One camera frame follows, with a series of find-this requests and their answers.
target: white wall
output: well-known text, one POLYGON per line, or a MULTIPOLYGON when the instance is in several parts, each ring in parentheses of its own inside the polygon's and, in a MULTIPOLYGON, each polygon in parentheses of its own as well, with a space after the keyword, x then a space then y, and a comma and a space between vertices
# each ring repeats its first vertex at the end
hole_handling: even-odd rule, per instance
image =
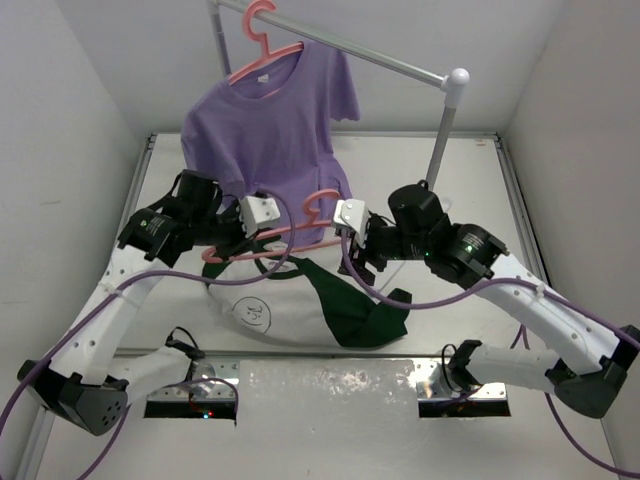
MULTIPOLYGON (((0 405, 64 332, 108 258, 139 153, 53 0, 0 3, 0 405)), ((0 439, 13 478, 34 402, 0 439)))
MULTIPOLYGON (((568 2, 508 134, 554 285, 636 326, 638 25, 637 0, 568 2)), ((640 369, 632 372, 605 425, 620 464, 640 470, 640 369)))
MULTIPOLYGON (((136 132, 179 131, 189 107, 222 79, 205 0, 56 1, 136 132)), ((456 128, 496 131, 513 115, 562 0, 275 3, 283 15, 424 68, 467 68, 472 82, 456 128)), ((223 7, 223 22, 237 69, 259 48, 244 38, 240 14, 223 7)), ((267 31, 278 32, 275 45, 294 41, 267 31)), ((440 92, 359 59, 351 66, 363 119, 348 128, 438 127, 440 92)))

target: white enclosure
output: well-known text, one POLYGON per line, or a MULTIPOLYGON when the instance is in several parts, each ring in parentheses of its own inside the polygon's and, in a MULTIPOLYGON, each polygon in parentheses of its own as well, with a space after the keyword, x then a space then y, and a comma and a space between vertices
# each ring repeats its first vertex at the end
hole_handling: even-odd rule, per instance
MULTIPOLYGON (((567 298, 617 325, 640 325, 640 1, 274 2, 286 17, 433 72, 467 69, 471 81, 453 126, 459 134, 435 188, 453 202, 452 219, 485 227, 528 265, 544 261, 567 298)), ((221 11, 237 69, 259 46, 242 34, 239 13, 221 11)), ((274 46, 298 40, 254 25, 274 46)), ((184 167, 176 132, 224 76, 206 0, 2 0, 0 44, 4 405, 24 360, 60 338, 94 289, 118 225, 165 193, 184 167)), ((425 132, 437 130, 444 95, 358 58, 349 62, 362 120, 334 125, 336 157, 354 195, 386 212, 389 193, 427 172, 435 142, 425 132)), ((328 253, 323 266, 335 270, 337 249, 328 253)), ((199 254, 185 254, 177 268, 199 273, 199 254)), ((390 278, 395 266, 380 277, 390 278)), ((385 293, 392 287, 415 301, 459 292, 418 263, 404 266, 385 293)), ((267 342, 218 313, 201 285, 166 279, 120 353, 148 353, 176 324, 208 353, 344 352, 267 342)), ((376 353, 433 355, 470 338, 508 346, 517 330, 475 297, 412 312, 407 326, 407 337, 376 353)), ((237 428, 218 419, 142 418, 138 403, 90 478, 616 478, 566 441, 540 393, 509 387, 511 417, 418 420, 411 369, 402 359, 245 361, 237 428)), ((589 452, 640 471, 638 393, 635 366, 602 423, 559 410, 589 452)), ((30 431, 40 432, 44 456, 36 454, 20 480, 76 478, 107 441, 61 420, 51 432, 31 429, 35 416, 24 395, 0 438, 3 480, 16 479, 30 431)))
MULTIPOLYGON (((640 2, 567 2, 508 141, 555 288, 638 325, 640 2)), ((640 373, 605 417, 618 463, 640 471, 640 373)))
MULTIPOLYGON (((0 4, 0 403, 67 329, 102 274, 134 138, 53 0, 0 4)), ((12 478, 35 404, 0 440, 12 478)))
MULTIPOLYGON (((179 131, 187 110, 221 80, 205 0, 56 0, 105 87, 140 135, 179 131)), ((562 0, 277 0, 278 12, 406 62, 471 72, 456 128, 507 126, 562 0)), ((258 46, 223 10, 234 69, 258 46)), ((274 45, 296 38, 260 24, 274 45)), ((440 95, 351 60, 362 110, 357 130, 436 130, 440 95)))
MULTIPOLYGON (((334 147, 352 179, 354 195, 366 199, 372 209, 388 213, 387 185, 420 178, 424 152, 433 148, 433 142, 423 136, 338 136, 334 147), (364 161, 368 171, 362 174, 364 161)), ((183 162, 178 135, 160 135, 153 150, 134 208, 163 195, 183 162)), ((451 139, 438 182, 440 195, 455 199, 452 218, 486 226, 523 258, 491 137, 451 139)), ((333 260, 335 269, 338 257, 333 260)), ((202 268, 199 251, 184 255, 176 268, 197 273, 202 268)), ((430 275, 422 262, 410 262, 392 286, 411 291, 416 302, 459 291, 430 275)), ((124 341, 124 352, 155 349, 176 322, 207 351, 310 351, 259 341, 216 315, 202 285, 165 279, 140 311, 124 341)), ((508 346, 517 330, 508 315, 479 298, 412 312, 407 324, 409 335, 376 353, 437 353, 445 343, 465 338, 508 346)), ((614 478, 573 450, 541 393, 508 388, 511 417, 418 419, 415 386, 409 380, 412 371, 413 364, 403 360, 241 362, 237 428, 227 420, 142 418, 144 405, 138 404, 113 451, 91 478, 191 477, 199 475, 203 462, 215 465, 220 476, 274 480, 390 476, 417 480, 425 472, 435 477, 523 480, 614 478)), ((561 410, 585 446, 609 461, 600 422, 561 410)), ((105 441, 56 420, 38 480, 77 477, 105 441)))

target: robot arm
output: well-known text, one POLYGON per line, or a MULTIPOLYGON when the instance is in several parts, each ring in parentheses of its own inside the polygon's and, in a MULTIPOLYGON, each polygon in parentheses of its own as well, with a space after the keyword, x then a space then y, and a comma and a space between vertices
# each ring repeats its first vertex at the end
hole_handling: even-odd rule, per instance
MULTIPOLYGON (((450 395, 453 388, 470 391, 477 385, 504 382, 554 393, 588 417, 604 416, 637 355, 631 345, 547 298, 545 291, 560 295, 529 272, 489 232, 477 225, 452 224, 438 197, 423 182, 396 190, 389 197, 389 207, 395 225, 368 212, 359 200, 340 202, 336 208, 333 224, 353 233, 349 256, 367 283, 373 283, 373 274, 365 268, 367 263, 382 271, 388 260, 422 260, 439 278, 465 290, 496 279, 524 280, 537 286, 531 291, 499 283, 476 295, 530 329, 549 350, 509 350, 466 340, 442 367, 436 390, 450 395)), ((623 330, 640 338, 640 331, 633 326, 623 330)))
MULTIPOLYGON (((256 233, 275 226, 280 217, 273 199, 245 197, 226 209, 221 205, 217 182, 185 170, 167 195, 131 216, 98 287, 70 329, 111 294, 118 296, 32 382, 29 390, 39 403, 90 433, 102 435, 128 405, 186 379, 193 362, 204 354, 172 338, 149 355, 114 363, 123 335, 162 277, 143 278, 124 291, 118 288, 140 273, 172 268, 195 245, 215 245, 221 256, 241 253, 250 247, 256 233)), ((25 362, 18 378, 22 380, 35 363, 25 362)))

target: white floor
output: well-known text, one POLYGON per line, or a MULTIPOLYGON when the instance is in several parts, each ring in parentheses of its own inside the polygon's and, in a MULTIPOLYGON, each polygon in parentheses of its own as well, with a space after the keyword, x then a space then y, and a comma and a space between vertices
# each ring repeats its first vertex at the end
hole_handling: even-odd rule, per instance
MULTIPOLYGON (((389 193, 424 177, 433 139, 340 136, 334 146, 354 196, 382 213, 389 193)), ((181 168, 178 136, 161 135, 138 208, 164 194, 181 168)), ((436 192, 453 200, 454 221, 482 225, 522 256, 492 140, 451 139, 436 192)), ((198 272, 199 252, 185 255, 177 268, 198 272)), ((459 291, 419 262, 392 285, 411 291, 414 301, 459 291)), ((122 346, 155 349, 176 323, 207 350, 327 351, 264 343, 216 318, 201 285, 174 279, 152 293, 122 346)), ((412 312, 407 325, 409 335, 385 353, 429 354, 467 338, 506 346, 517 330, 480 299, 412 312)), ((237 428, 223 420, 144 419, 143 405, 136 405, 91 478, 615 478, 573 450, 536 392, 509 388, 509 418, 418 420, 406 380, 411 368, 383 360, 243 362, 237 428)), ((561 411, 583 445, 610 461, 600 422, 561 411)), ((38 478, 77 477, 105 441, 56 420, 38 478)))

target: t-shirt sleeve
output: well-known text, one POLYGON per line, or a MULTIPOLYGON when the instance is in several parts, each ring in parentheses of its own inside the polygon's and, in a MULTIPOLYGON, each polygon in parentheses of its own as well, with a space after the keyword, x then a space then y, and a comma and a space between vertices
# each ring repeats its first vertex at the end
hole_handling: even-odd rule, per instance
POLYGON ((334 120, 360 120, 356 89, 351 79, 347 56, 335 50, 329 78, 329 110, 334 120))

